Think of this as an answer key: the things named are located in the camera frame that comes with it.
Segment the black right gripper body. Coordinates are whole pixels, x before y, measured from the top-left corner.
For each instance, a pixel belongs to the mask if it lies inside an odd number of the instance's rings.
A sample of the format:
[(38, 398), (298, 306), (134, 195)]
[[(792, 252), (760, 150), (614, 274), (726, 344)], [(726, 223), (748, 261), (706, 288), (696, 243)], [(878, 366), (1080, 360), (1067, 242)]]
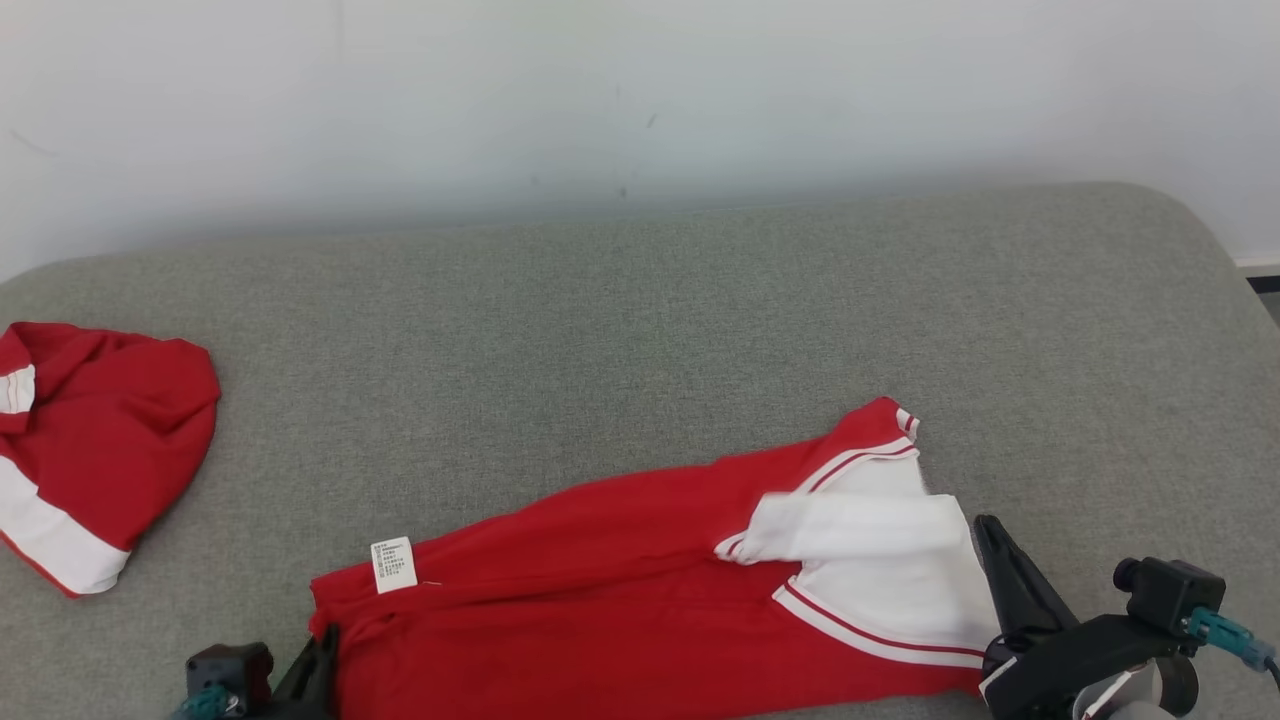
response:
[(1011, 656), (980, 684), (995, 719), (1184, 719), (1180, 641), (1101, 615)]

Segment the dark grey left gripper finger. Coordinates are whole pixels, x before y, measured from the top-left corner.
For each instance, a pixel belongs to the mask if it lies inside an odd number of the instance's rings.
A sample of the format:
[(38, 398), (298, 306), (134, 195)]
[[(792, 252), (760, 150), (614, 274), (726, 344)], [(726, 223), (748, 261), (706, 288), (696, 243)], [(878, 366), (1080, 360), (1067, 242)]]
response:
[(312, 635), (285, 671), (268, 706), (269, 719), (338, 719), (334, 705), (340, 628)]

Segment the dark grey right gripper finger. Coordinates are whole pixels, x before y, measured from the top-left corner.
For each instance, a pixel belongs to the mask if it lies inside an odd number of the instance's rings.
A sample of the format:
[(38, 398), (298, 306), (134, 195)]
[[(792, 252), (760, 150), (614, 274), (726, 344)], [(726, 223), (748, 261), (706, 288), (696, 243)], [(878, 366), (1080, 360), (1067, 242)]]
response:
[(975, 516), (975, 541), (1005, 641), (1041, 641), (1080, 624), (998, 518)]

